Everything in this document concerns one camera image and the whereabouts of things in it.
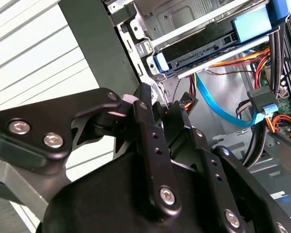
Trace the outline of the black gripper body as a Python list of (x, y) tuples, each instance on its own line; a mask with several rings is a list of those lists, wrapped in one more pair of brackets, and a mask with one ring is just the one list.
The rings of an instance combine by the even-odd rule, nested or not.
[(170, 162), (176, 187), (149, 188), (139, 157), (125, 154), (64, 187), (49, 203), (43, 233), (209, 233), (196, 169)]

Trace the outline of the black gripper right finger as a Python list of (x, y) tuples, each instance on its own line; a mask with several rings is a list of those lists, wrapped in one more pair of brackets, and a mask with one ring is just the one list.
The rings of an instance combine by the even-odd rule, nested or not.
[(209, 147), (183, 104), (170, 106), (163, 126), (172, 159), (199, 175), (201, 219), (210, 233), (291, 233), (291, 218), (233, 153)]

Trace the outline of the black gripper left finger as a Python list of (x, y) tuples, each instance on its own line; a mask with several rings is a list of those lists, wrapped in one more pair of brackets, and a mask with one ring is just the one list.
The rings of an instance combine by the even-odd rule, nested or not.
[(44, 217), (70, 185), (63, 171), (71, 152), (106, 135), (133, 144), (149, 188), (176, 187), (167, 177), (169, 150), (145, 83), (134, 95), (98, 88), (0, 111), (0, 186)]

